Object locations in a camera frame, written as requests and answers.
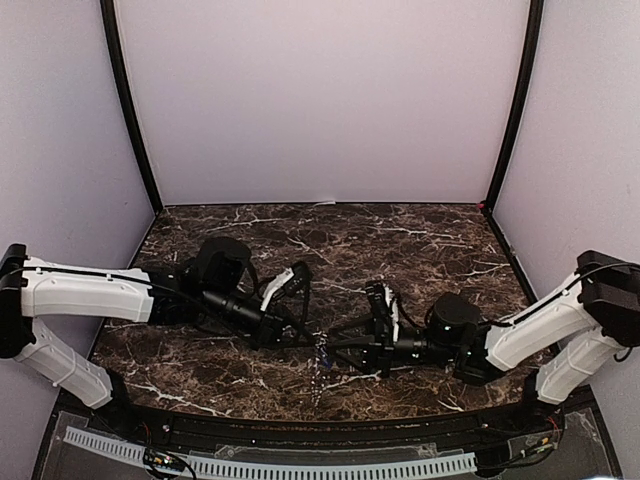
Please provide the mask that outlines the black disc with keyrings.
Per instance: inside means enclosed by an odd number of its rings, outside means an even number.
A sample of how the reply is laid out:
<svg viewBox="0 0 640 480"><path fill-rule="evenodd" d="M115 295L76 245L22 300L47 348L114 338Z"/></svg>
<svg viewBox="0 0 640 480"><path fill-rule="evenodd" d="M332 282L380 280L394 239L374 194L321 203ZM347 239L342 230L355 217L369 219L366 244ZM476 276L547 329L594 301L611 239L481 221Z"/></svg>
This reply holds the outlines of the black disc with keyrings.
<svg viewBox="0 0 640 480"><path fill-rule="evenodd" d="M320 358L322 355L330 356L328 350L328 336L325 332L317 331L317 339L319 343L314 347L314 357L311 363L311 403L314 408L317 408L321 402L322 396L326 391L327 385L327 371L321 365Z"/></svg>

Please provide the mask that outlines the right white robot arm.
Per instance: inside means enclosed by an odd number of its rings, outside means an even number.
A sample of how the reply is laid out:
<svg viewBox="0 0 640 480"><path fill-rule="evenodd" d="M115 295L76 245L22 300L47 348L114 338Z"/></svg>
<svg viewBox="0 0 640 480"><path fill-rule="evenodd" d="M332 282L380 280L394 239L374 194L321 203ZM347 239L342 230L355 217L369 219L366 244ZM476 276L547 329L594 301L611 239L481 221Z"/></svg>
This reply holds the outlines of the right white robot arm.
<svg viewBox="0 0 640 480"><path fill-rule="evenodd" d="M450 369L467 385L484 386L560 340L566 346L525 382L526 399L510 413L521 434L534 432L608 360L624 361L639 346L639 266L583 252L564 282L503 321L483 318L462 296L447 292L428 310L423 325L402 326L401 300L388 285L366 286L369 314L347 324L360 337L328 342L324 349L364 374L389 375L394 365Z"/></svg>

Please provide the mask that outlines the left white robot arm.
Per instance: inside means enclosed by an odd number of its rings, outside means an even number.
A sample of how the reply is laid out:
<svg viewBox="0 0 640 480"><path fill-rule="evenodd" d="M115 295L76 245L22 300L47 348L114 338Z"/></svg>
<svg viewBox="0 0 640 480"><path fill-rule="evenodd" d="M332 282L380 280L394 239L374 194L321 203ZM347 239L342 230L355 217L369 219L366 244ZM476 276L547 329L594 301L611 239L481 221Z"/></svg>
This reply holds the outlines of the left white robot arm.
<svg viewBox="0 0 640 480"><path fill-rule="evenodd" d="M163 273L140 268L103 270L46 262L10 245L1 259L1 356L34 369L100 410L120 436L141 427L116 374L78 355L43 323L45 316L103 317L147 325L195 324L205 318L245 338L253 349L313 344L308 314L294 317L283 297L310 302L311 272L302 261L265 283L239 289L244 275L256 278L249 247L230 237L206 240L183 268Z"/></svg>

